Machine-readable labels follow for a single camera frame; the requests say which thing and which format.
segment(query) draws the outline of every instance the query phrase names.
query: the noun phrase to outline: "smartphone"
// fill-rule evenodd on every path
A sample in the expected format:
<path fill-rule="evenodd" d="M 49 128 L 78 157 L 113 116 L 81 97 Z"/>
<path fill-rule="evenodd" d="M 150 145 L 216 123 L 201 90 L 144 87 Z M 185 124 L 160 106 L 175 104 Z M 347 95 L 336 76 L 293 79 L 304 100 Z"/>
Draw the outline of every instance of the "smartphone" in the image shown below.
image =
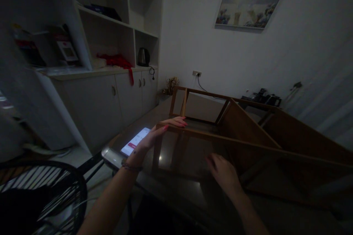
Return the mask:
<path fill-rule="evenodd" d="M 127 156 L 133 152 L 138 143 L 150 132 L 150 129 L 144 128 L 132 140 L 129 141 L 122 149 L 121 152 Z"/>

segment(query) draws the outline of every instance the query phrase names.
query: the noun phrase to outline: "bracelet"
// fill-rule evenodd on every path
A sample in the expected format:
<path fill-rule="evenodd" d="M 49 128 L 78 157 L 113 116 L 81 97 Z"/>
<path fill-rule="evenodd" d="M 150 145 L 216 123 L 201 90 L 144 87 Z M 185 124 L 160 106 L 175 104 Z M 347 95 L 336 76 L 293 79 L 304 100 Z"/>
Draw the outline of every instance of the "bracelet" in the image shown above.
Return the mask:
<path fill-rule="evenodd" d="M 136 171 L 136 172 L 140 172 L 142 171 L 143 167 L 131 167 L 130 165 L 128 165 L 127 163 L 124 163 L 122 165 L 122 167 L 125 168 L 125 170 L 129 170 L 129 171 Z"/>

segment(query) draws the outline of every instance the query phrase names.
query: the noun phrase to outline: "red fabric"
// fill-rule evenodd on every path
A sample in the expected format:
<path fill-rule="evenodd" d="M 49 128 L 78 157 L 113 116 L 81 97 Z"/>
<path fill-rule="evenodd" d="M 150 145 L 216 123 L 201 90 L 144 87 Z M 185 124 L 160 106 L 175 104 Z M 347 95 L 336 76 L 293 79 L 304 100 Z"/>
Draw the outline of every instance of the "red fabric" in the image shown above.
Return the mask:
<path fill-rule="evenodd" d="M 107 61 L 107 65 L 116 65 L 122 67 L 123 69 L 129 69 L 130 83 L 133 86 L 133 75 L 132 75 L 132 65 L 125 60 L 125 58 L 121 54 L 116 55 L 107 55 L 107 54 L 98 54 L 97 57 L 101 59 L 105 59 Z"/>

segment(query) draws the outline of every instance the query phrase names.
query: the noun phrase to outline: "wall outlet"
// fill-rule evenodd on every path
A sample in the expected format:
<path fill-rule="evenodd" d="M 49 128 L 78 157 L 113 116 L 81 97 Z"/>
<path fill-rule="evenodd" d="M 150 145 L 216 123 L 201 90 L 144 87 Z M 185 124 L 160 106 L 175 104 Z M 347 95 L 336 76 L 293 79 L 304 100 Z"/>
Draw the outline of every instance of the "wall outlet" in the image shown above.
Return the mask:
<path fill-rule="evenodd" d="M 192 71 L 192 75 L 196 76 L 197 74 L 199 74 L 199 77 L 201 76 L 202 72 L 198 72 L 198 71 Z"/>

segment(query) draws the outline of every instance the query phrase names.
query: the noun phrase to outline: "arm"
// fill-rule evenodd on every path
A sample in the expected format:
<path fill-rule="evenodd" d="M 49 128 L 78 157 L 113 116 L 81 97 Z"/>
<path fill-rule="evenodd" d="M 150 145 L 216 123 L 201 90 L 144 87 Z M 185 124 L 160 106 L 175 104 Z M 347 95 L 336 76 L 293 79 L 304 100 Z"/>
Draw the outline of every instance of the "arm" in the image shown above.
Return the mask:
<path fill-rule="evenodd" d="M 187 125 L 182 117 L 168 119 L 163 121 L 163 123 L 173 124 L 178 127 Z M 156 130 L 154 126 L 136 146 L 126 163 L 130 167 L 141 167 L 146 153 L 154 146 L 156 139 L 163 136 L 167 128 L 168 125 Z M 138 172 L 136 171 L 121 168 L 93 205 L 77 235 L 112 234 L 125 208 L 137 175 Z"/>
<path fill-rule="evenodd" d="M 238 175 L 232 164 L 222 156 L 212 153 L 206 158 L 213 177 L 230 198 L 242 220 L 247 235 L 259 235 L 269 232 L 256 213 L 249 197 L 240 185 Z"/>

